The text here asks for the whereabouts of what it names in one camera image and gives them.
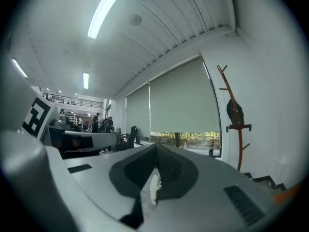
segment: ceiling light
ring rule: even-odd
[[[89,82],[89,74],[83,73],[83,82],[84,82],[84,88],[88,89],[88,82]]]
[[[19,69],[19,71],[23,74],[23,76],[25,78],[28,78],[28,76],[26,75],[26,73],[23,71],[23,69],[19,66],[19,64],[17,63],[16,59],[12,59],[12,62],[14,63],[14,65]]]
[[[98,35],[98,32],[102,26],[102,23],[107,16],[108,11],[111,9],[112,5],[116,0],[101,0],[98,4],[98,7],[92,17],[88,37],[95,39]]]

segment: glass railing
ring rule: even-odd
[[[73,105],[73,106],[85,106],[85,107],[92,107],[92,108],[98,108],[98,109],[102,109],[103,107],[102,102],[82,100],[82,99],[77,99],[77,98],[68,97],[68,96],[49,94],[49,93],[44,93],[42,90],[41,90],[41,95],[45,99],[49,100],[50,102],[54,102],[54,103],[62,103],[62,104]]]

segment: white ceiling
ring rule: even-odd
[[[117,0],[96,39],[87,36],[100,0],[29,0],[10,55],[31,85],[112,99],[157,59],[194,37],[232,25],[226,0]],[[132,15],[141,24],[132,26]],[[82,73],[90,73],[83,89]]]

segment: person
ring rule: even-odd
[[[100,114],[97,113],[96,116],[93,117],[93,126],[92,126],[92,132],[97,133],[98,132],[98,119]]]
[[[114,131],[114,122],[112,120],[112,117],[108,117],[107,124],[106,124],[106,133],[111,133],[111,131]]]
[[[77,124],[78,124],[78,126],[82,127],[83,122],[82,122],[82,118],[81,117],[77,117]]]
[[[106,128],[105,133],[111,133],[111,131],[114,131],[114,123],[112,121],[112,117],[108,117],[108,119],[103,120],[102,124]],[[111,153],[111,151],[112,147],[107,147],[107,153]]]

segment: black chair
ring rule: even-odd
[[[89,152],[82,152],[76,150],[67,150],[63,153],[63,159],[70,159],[70,158],[80,158],[80,157],[92,157],[98,156],[100,154],[101,149],[89,151]]]
[[[129,135],[129,138],[126,142],[123,142],[119,145],[115,145],[115,150],[116,151],[123,151],[126,149],[132,149],[134,148],[134,140],[137,136],[138,133],[138,129],[136,128],[136,126],[132,126],[131,127],[131,133]]]
[[[105,126],[99,127],[98,132],[99,133],[105,133],[106,132],[106,127]]]

